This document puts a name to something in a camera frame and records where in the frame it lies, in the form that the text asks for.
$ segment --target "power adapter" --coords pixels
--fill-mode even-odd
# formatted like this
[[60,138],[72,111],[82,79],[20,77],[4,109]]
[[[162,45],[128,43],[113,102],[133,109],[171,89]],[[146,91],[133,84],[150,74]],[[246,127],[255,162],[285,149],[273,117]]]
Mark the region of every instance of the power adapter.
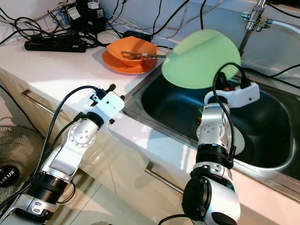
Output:
[[123,33],[123,38],[129,37],[129,36],[133,36],[145,41],[149,41],[151,42],[152,40],[152,35],[151,34],[143,34],[140,32],[136,32],[136,31],[132,31],[132,30],[127,30],[125,33]]

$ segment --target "white hose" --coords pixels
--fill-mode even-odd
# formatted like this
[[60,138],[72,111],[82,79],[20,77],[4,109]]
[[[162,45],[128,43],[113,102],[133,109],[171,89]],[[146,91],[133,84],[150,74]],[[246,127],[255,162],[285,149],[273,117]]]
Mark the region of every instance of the white hose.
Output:
[[294,26],[291,26],[291,25],[289,25],[289,24],[287,24],[287,23],[279,22],[279,21],[275,21],[275,20],[274,20],[274,21],[272,22],[272,24],[277,25],[277,26],[281,26],[281,27],[285,27],[285,28],[287,28],[287,29],[289,29],[289,30],[292,30],[292,31],[296,32],[297,34],[300,34],[300,30],[299,30],[298,28],[296,28],[296,27],[294,27]]

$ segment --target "black cable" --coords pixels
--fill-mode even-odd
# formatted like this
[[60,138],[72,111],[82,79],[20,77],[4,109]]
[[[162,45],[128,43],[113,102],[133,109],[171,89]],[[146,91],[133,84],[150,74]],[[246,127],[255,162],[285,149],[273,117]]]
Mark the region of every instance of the black cable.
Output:
[[15,19],[11,18],[10,16],[8,16],[8,15],[3,11],[2,8],[0,8],[0,11],[1,11],[1,12],[4,14],[4,16],[6,16],[8,19],[10,19],[10,20],[15,20]]
[[[53,20],[55,20],[55,18],[50,14],[49,10],[47,10],[47,12],[48,12],[49,16],[50,16]],[[60,26],[59,26],[58,22],[56,22],[56,27],[55,27],[55,29],[54,29],[53,31],[51,31],[50,33],[54,33],[55,31],[57,31],[57,29],[58,29],[59,27],[60,27]]]
[[[0,11],[1,11],[8,19],[14,21],[14,22],[8,22],[8,23],[18,30],[18,27],[16,27],[16,25],[15,25],[16,19],[14,19],[14,18],[8,16],[8,15],[4,12],[4,10],[3,10],[2,8],[0,8]],[[40,27],[40,25],[39,25],[37,22],[35,22],[37,25],[34,25],[34,24],[32,24],[32,23],[30,23],[30,22],[28,22],[28,21],[26,21],[26,22],[24,22],[24,23],[26,23],[26,24],[28,24],[28,25],[30,25],[30,26],[32,26],[32,27],[38,29],[39,31],[41,31],[41,27]]]
[[113,10],[113,13],[112,13],[112,14],[115,14],[115,12],[116,12],[116,10],[117,10],[118,6],[119,6],[119,0],[117,1],[117,5],[116,5],[116,7],[114,8],[114,10]]
[[159,48],[166,48],[166,49],[173,50],[173,48],[168,47],[168,46],[163,46],[163,45],[157,45],[157,47],[159,47]]
[[74,184],[72,181],[71,181],[70,183],[73,185],[73,191],[72,191],[72,194],[71,194],[68,198],[66,198],[64,201],[62,201],[62,202],[57,202],[57,203],[59,203],[59,204],[65,204],[65,203],[69,202],[69,201],[73,198],[73,196],[75,195],[75,192],[76,192],[76,186],[75,186],[75,184]]
[[42,34],[43,32],[49,34],[48,32],[43,31],[43,29],[41,28],[41,26],[40,26],[36,21],[34,21],[33,19],[30,19],[30,18],[21,16],[21,17],[16,18],[15,23],[14,23],[14,26],[15,26],[16,30],[19,32],[19,34],[20,34],[23,38],[25,38],[25,39],[27,39],[27,40],[30,40],[30,38],[28,38],[28,36],[30,37],[30,35],[29,35],[29,34],[26,34],[26,33],[24,32],[24,29],[20,29],[20,28],[18,27],[18,21],[20,21],[20,20],[22,20],[22,19],[25,19],[25,20],[28,20],[28,21],[31,21],[31,22],[35,23],[35,24],[38,26],[38,29],[39,29],[38,31],[39,31],[40,34]]
[[223,66],[221,66],[221,68],[216,72],[214,80],[212,82],[212,92],[214,93],[214,97],[216,98],[217,102],[220,104],[221,108],[223,109],[226,117],[228,118],[229,121],[229,125],[230,125],[230,131],[231,131],[231,147],[230,147],[230,151],[229,151],[229,157],[231,159],[233,159],[234,154],[235,154],[235,146],[234,146],[234,139],[235,139],[235,135],[234,135],[234,126],[233,126],[233,121],[231,119],[231,116],[229,114],[229,112],[227,111],[227,109],[225,108],[225,106],[223,105],[222,101],[220,100],[220,98],[217,95],[217,91],[216,91],[216,83],[217,83],[217,77],[219,76],[221,70],[228,66],[228,65],[233,65],[235,66],[241,73],[242,73],[242,77],[246,78],[245,72],[243,71],[242,67],[240,67],[238,64],[234,63],[234,62],[228,62],[226,64],[224,64]]
[[200,24],[201,24],[201,29],[203,30],[203,18],[202,18],[202,15],[203,15],[203,8],[204,8],[204,5],[206,3],[206,0],[203,1],[202,5],[201,5],[201,8],[200,8]]
[[122,8],[121,8],[119,15],[112,21],[112,23],[114,23],[119,18],[119,16],[122,14],[123,8],[124,8],[124,3],[122,3]]
[[120,38],[123,38],[121,35],[123,34],[123,33],[120,33],[120,32],[118,32],[108,21],[106,21],[109,25],[110,25],[110,27],[113,29],[113,31],[120,37]]
[[288,71],[288,70],[290,70],[290,69],[294,69],[294,68],[296,68],[296,67],[300,67],[300,64],[297,64],[297,65],[294,65],[294,66],[292,66],[292,67],[289,67],[289,68],[287,68],[287,69],[285,69],[285,70],[283,70],[283,71],[281,71],[281,72],[279,72],[279,73],[277,73],[277,74],[275,74],[275,75],[271,75],[271,77],[279,76],[279,75],[285,73],[286,71]]
[[[36,30],[36,29],[22,29],[23,31],[39,31],[39,30]],[[15,35],[16,33],[19,33],[19,31],[14,31],[13,33],[11,33],[8,37],[6,37],[5,39],[3,39],[1,42],[0,42],[0,45],[2,45],[4,42],[6,42],[7,40],[9,40],[13,35]]]
[[64,26],[60,23],[59,19],[57,18],[57,16],[53,13],[53,12],[49,12],[53,17],[54,20],[58,23],[58,25],[62,28],[65,29]]
[[56,135],[52,145],[45,151],[42,160],[45,160],[49,154],[51,153],[51,151],[53,150],[55,144],[57,143],[57,141],[59,140],[59,138],[61,137],[61,135],[65,132],[65,130],[71,126],[73,123],[75,122],[75,120],[72,120],[71,122],[69,122],[66,126],[63,127],[63,129]]
[[169,19],[165,22],[165,24],[156,32],[154,32],[152,34],[152,36],[158,34],[159,32],[161,32],[165,27],[166,25],[170,22],[170,20],[179,12],[179,10],[182,9],[182,7],[184,7],[190,0],[186,0],[185,2],[183,2],[179,7],[178,9],[175,10],[175,12],[169,17]]
[[65,130],[66,130],[69,126],[71,126],[73,123],[77,122],[79,119],[83,119],[84,117],[85,117],[85,114],[84,114],[83,112],[80,112],[80,113],[78,113],[78,114],[74,117],[74,119],[73,119],[71,122],[69,122],[67,125],[65,125],[65,126],[63,127],[63,129],[56,135],[56,137],[55,137],[55,139],[54,139],[52,145],[45,151],[42,160],[44,160],[45,158],[47,158],[47,157],[50,155],[50,153],[51,153],[51,151],[53,150],[55,144],[57,143],[57,141],[59,140],[59,138],[61,137],[61,135],[65,132]]
[[37,167],[32,175],[33,178],[35,178],[35,176],[37,175],[37,173],[39,172],[39,169],[40,169],[40,166],[42,164],[42,157],[43,157],[43,154],[45,152],[45,149],[46,147],[48,146],[49,144],[49,139],[50,139],[50,136],[51,136],[51,132],[52,132],[52,129],[54,127],[54,123],[56,121],[56,118],[58,116],[58,114],[60,113],[60,110],[62,108],[62,106],[64,105],[64,103],[67,101],[67,99],[73,95],[74,93],[78,92],[79,90],[82,90],[82,89],[93,89],[93,90],[98,90],[98,88],[94,87],[94,86],[90,86],[90,85],[86,85],[86,86],[82,86],[82,87],[79,87],[79,88],[76,88],[74,89],[73,91],[71,91],[70,93],[68,93],[64,98],[63,100],[60,102],[60,104],[58,105],[54,115],[53,115],[53,118],[52,118],[52,121],[51,121],[51,124],[50,124],[50,127],[49,127],[49,130],[47,132],[47,135],[46,135],[46,138],[45,138],[45,141],[44,141],[44,145],[43,145],[43,148],[42,148],[42,152],[39,156],[39,160],[38,160],[38,164],[37,164]]
[[88,48],[95,48],[95,47],[98,47],[98,46],[101,46],[101,47],[106,47],[108,46],[110,43],[102,43],[98,40],[98,36],[95,32],[92,32],[92,31],[86,31],[86,30],[79,30],[79,32],[83,33],[83,35],[79,35],[80,38],[84,38],[86,40],[89,40],[93,43],[89,43],[88,44]]
[[154,29],[155,29],[156,21],[158,20],[159,15],[160,15],[161,3],[162,3],[162,0],[160,0],[160,2],[159,2],[158,15],[156,16],[156,18],[155,18],[155,20],[154,20],[154,23],[153,23],[152,38],[153,38],[153,36],[154,36]]
[[275,10],[277,10],[277,11],[283,13],[283,14],[286,14],[286,15],[289,15],[289,16],[292,16],[292,17],[295,17],[295,18],[300,19],[300,16],[297,16],[297,15],[293,15],[293,14],[287,13],[287,12],[285,12],[285,11],[283,11],[283,10],[281,10],[281,9],[279,9],[279,8],[277,8],[277,7],[275,7],[274,5],[272,5],[272,4],[268,3],[268,2],[267,2],[266,4],[267,4],[268,6],[271,6],[273,9],[275,9]]
[[172,216],[168,216],[166,218],[163,218],[162,220],[159,221],[158,225],[162,225],[163,222],[169,220],[169,219],[173,219],[173,218],[179,218],[179,217],[186,217],[188,218],[187,215],[185,214],[175,214],[175,215],[172,215]]
[[299,89],[299,90],[300,90],[300,87],[299,87],[299,86],[297,86],[297,85],[294,85],[294,84],[292,84],[292,83],[289,83],[289,82],[283,81],[283,80],[281,80],[281,79],[278,79],[278,78],[276,78],[276,77],[268,76],[268,75],[266,75],[266,74],[263,74],[263,73],[261,73],[261,72],[259,72],[259,71],[255,70],[255,69],[246,68],[246,67],[243,67],[242,69],[244,69],[244,70],[246,70],[246,71],[249,71],[249,72],[252,72],[252,73],[255,73],[255,74],[258,74],[258,75],[260,75],[260,76],[263,76],[263,77],[266,77],[266,78],[269,78],[269,79],[275,80],[275,81],[279,81],[279,82],[281,82],[281,83],[285,83],[285,84],[287,84],[287,85],[290,85],[290,86],[292,86],[292,87],[294,87],[294,88],[297,88],[297,89]]
[[26,112],[20,107],[20,105],[17,103],[17,101],[14,99],[14,97],[2,86],[0,85],[0,88],[7,93],[7,95],[13,100],[13,102],[16,104],[16,106],[21,110],[21,112],[24,114],[24,116],[28,119],[29,123],[32,125],[32,127],[41,135],[41,132],[36,128],[36,126],[31,122]]
[[24,184],[20,190],[18,190],[12,196],[10,196],[9,198],[7,198],[3,202],[1,202],[0,209],[2,209],[4,206],[6,206],[6,204],[9,203],[10,201],[14,200],[14,198],[16,198],[19,194],[23,193],[27,188],[29,188],[29,186],[30,186],[30,183]]

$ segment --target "cable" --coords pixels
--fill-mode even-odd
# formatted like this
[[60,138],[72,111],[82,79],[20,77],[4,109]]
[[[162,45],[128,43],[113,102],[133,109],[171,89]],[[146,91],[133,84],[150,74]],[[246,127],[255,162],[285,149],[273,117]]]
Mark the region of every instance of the cable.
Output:
[[120,33],[120,32],[118,32],[108,21],[106,21],[109,25],[110,25],[110,27],[113,29],[113,31],[120,37],[120,38],[123,38],[121,35],[123,34],[123,33]]
[[300,90],[300,87],[297,86],[297,85],[294,85],[294,84],[292,84],[292,83],[283,81],[283,80],[278,79],[278,78],[273,77],[273,76],[268,76],[268,75],[263,74],[263,73],[261,73],[261,72],[255,70],[255,69],[251,69],[251,68],[247,68],[247,67],[243,67],[242,69],[244,69],[244,70],[246,70],[246,71],[249,71],[249,72],[251,72],[251,73],[258,74],[258,75],[263,76],[263,77],[265,77],[265,78],[269,78],[269,79],[272,79],[272,80],[275,80],[275,81],[279,81],[279,82],[281,82],[281,83],[285,83],[285,84],[287,84],[287,85],[290,85],[290,86],[292,86],[292,87],[297,88],[297,89]]
[[[214,8],[216,8],[218,5],[220,5],[224,0],[219,0],[215,5],[211,6],[208,10],[206,10],[205,12],[203,12],[202,14],[205,14],[205,13],[208,13],[209,11],[213,10]],[[111,14],[107,11],[105,11],[107,14],[109,15],[113,15],[113,16],[116,16],[114,14]],[[179,27],[165,27],[167,29],[170,29],[170,30],[178,30],[178,29],[181,29],[182,27],[186,26],[188,23],[190,23],[191,21],[193,21],[194,19],[198,18],[200,15],[196,15],[190,19],[188,19],[186,22],[184,22],[181,26]],[[147,32],[150,32],[148,31],[148,29],[153,29],[153,27],[141,27],[140,25],[138,24],[133,24],[132,22],[129,22],[128,20],[125,20],[124,18],[122,17],[119,17],[120,20],[124,21],[125,23],[127,24],[130,24],[132,27],[131,28],[135,28],[135,29],[139,29],[139,30],[146,30]],[[117,23],[115,22],[117,25],[125,25],[125,23]]]
[[186,13],[187,13],[187,10],[188,10],[188,5],[185,6],[184,8],[184,12],[183,12],[183,16],[182,16],[182,19],[181,19],[181,22],[180,22],[180,25],[179,25],[179,29],[176,30],[175,33],[173,33],[171,36],[167,36],[166,38],[172,38],[174,36],[176,36],[178,34],[178,32],[180,31],[181,27],[182,27],[182,24],[183,24],[183,21],[185,19],[185,16],[186,16]]
[[290,69],[294,69],[294,68],[296,68],[296,67],[300,67],[300,64],[297,64],[297,65],[294,65],[294,66],[292,66],[292,67],[289,67],[289,68],[287,68],[287,69],[285,69],[285,70],[283,70],[283,71],[281,71],[281,72],[279,72],[279,73],[277,73],[277,74],[275,74],[275,75],[272,75],[271,77],[279,76],[279,75],[285,73],[286,71],[288,71],[288,70],[290,70]]
[[158,15],[156,16],[156,18],[155,18],[155,20],[154,20],[154,23],[153,23],[152,38],[153,38],[153,36],[154,36],[155,23],[156,23],[156,21],[158,20],[159,15],[160,15],[161,3],[162,3],[162,0],[160,0],[160,2],[159,2]]
[[71,126],[73,123],[75,122],[75,120],[72,120],[71,122],[69,122],[66,126],[63,127],[63,129],[57,134],[57,136],[55,137],[52,145],[45,151],[44,155],[43,155],[43,159],[47,158],[49,156],[49,154],[51,153],[52,149],[54,148],[56,142],[59,140],[59,138],[61,137],[61,135],[65,132],[65,130]]
[[287,13],[287,12],[285,12],[285,11],[282,11],[281,9],[279,9],[279,8],[277,8],[277,7],[275,7],[275,6],[273,6],[272,4],[270,4],[270,3],[268,3],[268,2],[267,2],[266,4],[267,4],[268,6],[271,6],[271,7],[274,8],[274,9],[276,9],[277,11],[283,13],[283,14],[286,14],[286,15],[289,15],[289,16],[292,16],[292,17],[295,17],[295,18],[300,19],[300,16],[296,16],[296,15]]
[[41,26],[40,26],[36,21],[34,21],[34,20],[30,19],[30,18],[21,16],[21,17],[16,18],[16,20],[15,20],[15,22],[14,22],[14,27],[15,27],[15,29],[18,31],[18,33],[19,33],[23,38],[25,38],[25,39],[27,39],[27,40],[30,40],[30,38],[27,37],[27,36],[30,36],[30,35],[29,35],[29,34],[26,34],[26,33],[23,31],[24,29],[20,29],[20,28],[18,27],[18,21],[19,21],[19,20],[22,20],[22,19],[26,19],[26,20],[29,20],[29,21],[32,21],[33,23],[35,23],[35,24],[37,25],[37,28],[38,28],[39,33],[42,34],[43,29],[41,28]]
[[201,8],[200,8],[200,24],[201,24],[201,29],[203,30],[203,18],[202,18],[202,15],[203,15],[203,8],[204,8],[204,5],[206,3],[206,0],[203,1],[202,5],[201,5]]
[[42,148],[42,152],[39,156],[39,160],[38,160],[38,164],[37,164],[37,167],[32,175],[33,178],[35,178],[35,176],[37,175],[37,173],[39,172],[39,168],[41,166],[41,163],[42,163],[42,157],[43,157],[43,154],[44,154],[44,151],[46,149],[46,146],[48,146],[49,144],[49,139],[50,139],[50,136],[51,136],[51,132],[52,132],[52,129],[53,129],[53,126],[54,126],[54,123],[56,121],[56,118],[62,108],[62,106],[64,105],[64,103],[67,101],[67,99],[73,95],[74,93],[78,92],[79,90],[83,90],[83,89],[93,89],[93,90],[98,90],[98,88],[94,87],[94,86],[90,86],[90,85],[86,85],[86,86],[82,86],[82,87],[79,87],[79,88],[76,88],[74,89],[73,91],[71,91],[70,93],[68,93],[64,98],[63,100],[60,102],[60,104],[58,105],[54,115],[53,115],[53,118],[52,118],[52,121],[51,121],[51,124],[50,124],[50,127],[49,127],[49,130],[48,130],[48,133],[46,135],[46,138],[45,138],[45,142],[44,142],[44,145],[43,145],[43,148]]
[[175,214],[175,215],[172,215],[172,216],[168,216],[168,217],[166,217],[166,218],[163,218],[163,219],[158,223],[158,225],[162,225],[163,222],[165,222],[165,221],[167,221],[167,220],[169,220],[169,219],[179,218],[179,217],[186,217],[186,218],[188,218],[188,216],[185,215],[185,214]]
[[[65,4],[65,3],[62,3],[62,4],[58,4],[56,7],[54,7],[53,9],[51,9],[51,10],[49,10],[50,12],[53,12],[53,11],[55,11],[56,9],[58,9],[58,8],[60,8],[60,7],[63,7],[63,6],[68,6],[68,5],[73,5],[73,3],[70,3],[70,4]],[[47,16],[48,14],[44,14],[44,15],[41,15],[41,16],[39,16],[39,17],[37,17],[37,18],[34,18],[33,20],[34,21],[39,21],[39,20],[41,20],[41,19],[43,19],[45,16]],[[4,22],[4,23],[13,23],[14,22],[14,20],[0,20],[0,21],[2,21],[2,22]]]
[[[36,29],[21,29],[22,31],[27,31],[27,30],[31,30],[31,31],[39,31],[39,30],[36,30]],[[19,33],[19,31],[14,31],[13,33],[11,33],[8,37],[6,37],[5,39],[3,39],[1,42],[0,42],[0,45],[2,45],[4,42],[6,42],[7,40],[9,40],[13,35],[15,35],[16,33]]]
[[159,48],[166,48],[166,49],[173,50],[173,48],[168,47],[168,46],[163,46],[163,45],[157,45],[157,47],[159,47]]
[[117,1],[117,5],[116,5],[116,7],[114,8],[114,10],[113,10],[113,13],[112,13],[112,14],[115,14],[115,12],[116,12],[116,10],[117,10],[118,6],[119,6],[119,0]]
[[113,22],[115,22],[115,21],[119,18],[119,16],[122,14],[123,8],[124,8],[124,3],[125,3],[125,2],[122,2],[122,8],[121,8],[121,11],[120,11],[119,15],[114,19]]
[[10,201],[12,201],[16,196],[23,193],[27,188],[29,188],[29,186],[30,186],[30,183],[24,184],[20,190],[18,190],[16,193],[14,193],[12,196],[7,198],[0,204],[0,209],[2,209],[4,206],[6,206],[6,204],[9,203]]
[[223,109],[226,117],[228,118],[228,121],[229,121],[229,125],[230,125],[230,131],[231,131],[231,147],[230,147],[230,151],[229,151],[229,157],[231,159],[233,159],[234,157],[234,154],[235,154],[235,146],[234,146],[234,139],[235,139],[235,136],[234,136],[234,126],[233,126],[233,121],[231,119],[231,116],[229,114],[229,112],[227,111],[227,109],[225,108],[225,106],[223,105],[222,101],[220,100],[220,98],[218,97],[217,95],[217,91],[216,91],[216,83],[217,83],[217,77],[219,76],[221,70],[228,66],[228,65],[233,65],[235,66],[241,73],[242,73],[242,78],[246,78],[246,75],[245,75],[245,72],[244,70],[242,69],[241,66],[239,66],[238,64],[234,63],[234,62],[228,62],[226,64],[224,64],[223,66],[221,66],[221,68],[216,72],[215,74],[215,77],[214,77],[214,80],[212,82],[212,92],[214,94],[214,97],[216,98],[217,102],[220,104],[221,108]]
[[59,138],[61,137],[61,135],[65,132],[65,130],[66,130],[69,126],[71,126],[73,123],[77,122],[79,119],[83,119],[84,117],[85,117],[85,114],[84,114],[83,112],[80,112],[80,113],[78,113],[78,114],[74,117],[74,119],[73,119],[71,122],[69,122],[67,125],[65,125],[65,126],[63,127],[63,129],[56,135],[56,137],[55,137],[55,139],[54,139],[52,145],[45,151],[42,160],[44,160],[45,158],[47,158],[47,157],[50,155],[50,153],[51,153],[51,151],[53,150],[55,144],[57,143],[57,141],[59,140]]
[[68,198],[66,198],[64,201],[62,201],[62,202],[57,202],[57,203],[59,203],[59,204],[65,204],[65,203],[69,202],[69,201],[73,198],[73,196],[75,195],[75,192],[76,192],[76,186],[75,186],[75,184],[74,184],[72,181],[71,181],[70,183],[73,185],[73,191],[72,191],[72,194],[71,194]]
[[58,18],[56,17],[56,15],[54,15],[52,12],[50,12],[49,10],[47,11],[49,16],[57,23],[56,24],[56,28],[50,32],[50,33],[53,33],[55,32],[59,27],[61,27],[63,30],[66,30],[66,28],[63,27],[63,25],[61,25],[60,21],[58,20]]
[[178,7],[178,9],[176,9],[175,12],[170,16],[170,18],[165,22],[165,24],[164,24],[158,31],[154,32],[154,33],[152,34],[152,36],[154,36],[154,35],[158,34],[159,32],[161,32],[161,31],[165,28],[165,26],[170,22],[170,20],[171,20],[171,19],[179,12],[179,10],[181,10],[182,7],[184,7],[189,1],[190,1],[190,0],[186,0],[185,2],[183,2],[183,3]]
[[15,20],[15,19],[13,19],[12,17],[8,16],[8,15],[3,11],[2,8],[0,8],[0,11],[1,11],[1,12],[4,14],[4,16],[6,16],[8,19],[10,19],[10,20]]
[[26,112],[20,107],[20,105],[17,103],[17,101],[14,99],[14,97],[2,86],[0,85],[0,88],[7,93],[7,95],[13,100],[13,102],[16,104],[16,106],[21,110],[21,112],[24,114],[24,116],[28,119],[29,123],[32,125],[32,127],[42,136],[41,132],[36,128],[36,126],[31,122]]
[[97,34],[92,31],[79,30],[79,32],[83,34],[83,35],[79,35],[80,38],[92,42],[92,43],[88,43],[88,45],[87,45],[88,48],[96,48],[98,46],[106,47],[110,44],[110,43],[104,44],[104,43],[100,42],[98,40]]

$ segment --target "kitchen sink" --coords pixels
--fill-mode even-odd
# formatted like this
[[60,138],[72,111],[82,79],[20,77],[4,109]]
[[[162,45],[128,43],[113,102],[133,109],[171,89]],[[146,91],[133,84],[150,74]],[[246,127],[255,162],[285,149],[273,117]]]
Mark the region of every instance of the kitchen sink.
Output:
[[[236,86],[238,77],[230,80]],[[300,99],[259,84],[260,99],[231,109],[245,140],[234,169],[300,202]],[[124,113],[195,147],[204,96],[211,89],[185,89],[168,82],[157,67],[126,95]]]

